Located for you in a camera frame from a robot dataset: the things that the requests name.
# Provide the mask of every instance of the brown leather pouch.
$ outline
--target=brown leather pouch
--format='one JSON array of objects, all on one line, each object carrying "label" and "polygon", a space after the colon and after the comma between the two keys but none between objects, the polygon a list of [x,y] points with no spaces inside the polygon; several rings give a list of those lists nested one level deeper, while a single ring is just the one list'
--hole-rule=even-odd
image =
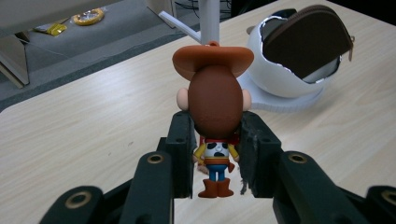
[{"label": "brown leather pouch", "polygon": [[262,43],[264,57],[303,79],[353,49],[353,36],[329,7],[313,5],[288,17]]}]

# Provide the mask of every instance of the brown cowboy hat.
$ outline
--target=brown cowboy hat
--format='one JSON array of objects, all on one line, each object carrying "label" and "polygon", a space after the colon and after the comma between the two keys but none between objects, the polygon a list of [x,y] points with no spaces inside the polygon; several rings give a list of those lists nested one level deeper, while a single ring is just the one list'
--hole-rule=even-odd
[{"label": "brown cowboy hat", "polygon": [[235,77],[242,75],[253,62],[250,49],[243,47],[220,47],[216,41],[208,45],[193,45],[178,49],[173,58],[177,72],[191,81],[193,75],[208,65],[226,65]]}]

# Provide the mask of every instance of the metal stand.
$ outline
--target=metal stand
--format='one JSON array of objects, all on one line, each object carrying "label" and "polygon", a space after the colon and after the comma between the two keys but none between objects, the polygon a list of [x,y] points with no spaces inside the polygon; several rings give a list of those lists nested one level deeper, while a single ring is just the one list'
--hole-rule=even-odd
[{"label": "metal stand", "polygon": [[159,16],[168,24],[176,26],[184,34],[189,35],[198,43],[205,45],[209,41],[219,43],[219,23],[220,23],[220,1],[219,0],[199,0],[199,20],[201,33],[197,33],[183,22],[169,15],[165,11],[160,12]]}]

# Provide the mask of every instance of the screw hole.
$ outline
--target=screw hole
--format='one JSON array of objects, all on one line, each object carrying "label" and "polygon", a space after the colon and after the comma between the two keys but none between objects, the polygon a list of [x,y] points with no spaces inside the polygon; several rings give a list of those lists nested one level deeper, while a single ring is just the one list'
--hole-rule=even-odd
[{"label": "screw hole", "polygon": [[80,208],[88,203],[91,200],[91,197],[91,193],[87,190],[77,192],[66,200],[65,206],[69,209]]},{"label": "screw hole", "polygon": [[392,190],[384,190],[381,193],[382,198],[385,199],[388,203],[391,203],[396,206],[396,191]]},{"label": "screw hole", "polygon": [[290,154],[289,160],[296,162],[296,163],[306,163],[307,162],[307,159],[305,156],[297,154],[297,153]]},{"label": "screw hole", "polygon": [[152,155],[152,156],[148,157],[148,162],[152,163],[152,164],[160,163],[162,161],[163,161],[163,156],[162,155],[155,154],[155,155]]}]

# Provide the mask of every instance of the woody figure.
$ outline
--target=woody figure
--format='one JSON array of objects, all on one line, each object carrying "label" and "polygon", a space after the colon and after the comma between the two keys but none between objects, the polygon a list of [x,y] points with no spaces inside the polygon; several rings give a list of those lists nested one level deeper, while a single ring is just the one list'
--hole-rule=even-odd
[{"label": "woody figure", "polygon": [[241,89],[236,78],[248,69],[253,57],[250,49],[220,47],[215,41],[183,47],[173,56],[175,69],[190,82],[188,89],[178,91],[177,105],[189,111],[195,131],[204,139],[192,156],[209,174],[199,197],[233,195],[225,169],[231,172],[234,168],[229,155],[236,162],[239,155],[229,140],[240,126],[243,111],[251,106],[249,92]]}]

